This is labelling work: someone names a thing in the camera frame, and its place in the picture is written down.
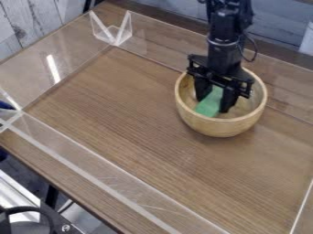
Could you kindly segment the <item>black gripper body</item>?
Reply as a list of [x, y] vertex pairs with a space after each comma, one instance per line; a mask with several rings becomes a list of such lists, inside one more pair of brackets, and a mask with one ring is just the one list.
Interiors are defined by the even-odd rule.
[[249, 98], [255, 78], [243, 68], [245, 39], [240, 38], [229, 45], [209, 43], [208, 55], [190, 54], [188, 74], [209, 77], [213, 86], [223, 90], [233, 87], [239, 97]]

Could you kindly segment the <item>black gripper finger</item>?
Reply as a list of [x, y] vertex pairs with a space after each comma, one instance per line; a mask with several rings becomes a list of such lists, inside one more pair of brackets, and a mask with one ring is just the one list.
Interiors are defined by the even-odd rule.
[[227, 113], [236, 105], [239, 99], [239, 91], [233, 87], [227, 87], [223, 91], [221, 113]]
[[201, 101], [213, 91], [213, 84], [209, 77], [194, 77], [196, 98]]

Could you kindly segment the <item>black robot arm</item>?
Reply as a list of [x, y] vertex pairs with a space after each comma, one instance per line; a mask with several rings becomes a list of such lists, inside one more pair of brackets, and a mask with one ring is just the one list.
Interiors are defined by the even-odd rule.
[[251, 0], [198, 0], [207, 5], [208, 55], [190, 54], [188, 73], [194, 79], [196, 98], [202, 101], [221, 88], [220, 112], [236, 106], [239, 97], [249, 98], [253, 76], [243, 67], [245, 42], [253, 40], [248, 28], [253, 22]]

